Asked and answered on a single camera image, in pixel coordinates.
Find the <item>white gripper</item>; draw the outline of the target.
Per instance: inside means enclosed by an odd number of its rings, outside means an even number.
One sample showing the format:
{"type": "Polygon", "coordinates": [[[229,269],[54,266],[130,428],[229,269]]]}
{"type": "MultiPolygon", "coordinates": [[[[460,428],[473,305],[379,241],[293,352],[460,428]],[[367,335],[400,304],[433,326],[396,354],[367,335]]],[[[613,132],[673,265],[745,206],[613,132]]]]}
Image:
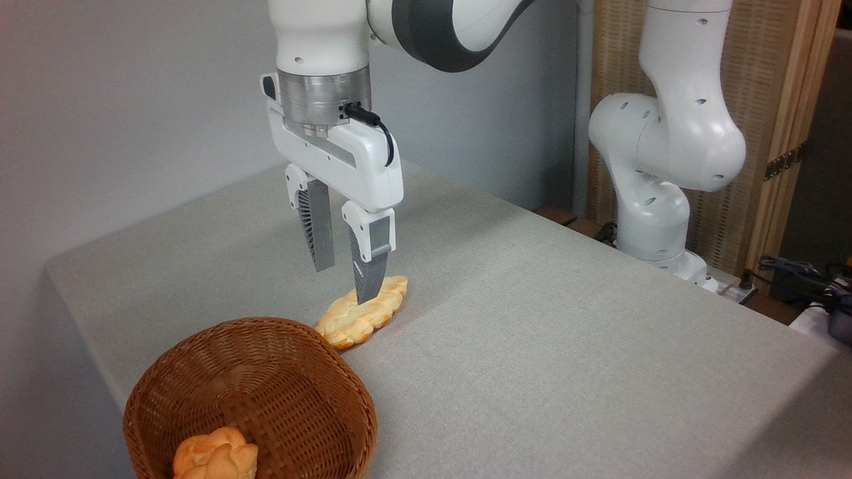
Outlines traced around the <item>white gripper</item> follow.
{"type": "Polygon", "coordinates": [[[290,163],[285,171],[289,203],[316,271],[335,264],[331,188],[353,201],[341,212],[349,225],[354,291],[357,303],[371,301],[381,291],[387,256],[397,249],[392,208],[404,198],[401,159],[396,156],[387,166],[386,134],[364,122],[329,127],[326,137],[308,136],[284,115],[277,80],[264,75],[261,86],[274,145],[290,163]]]}

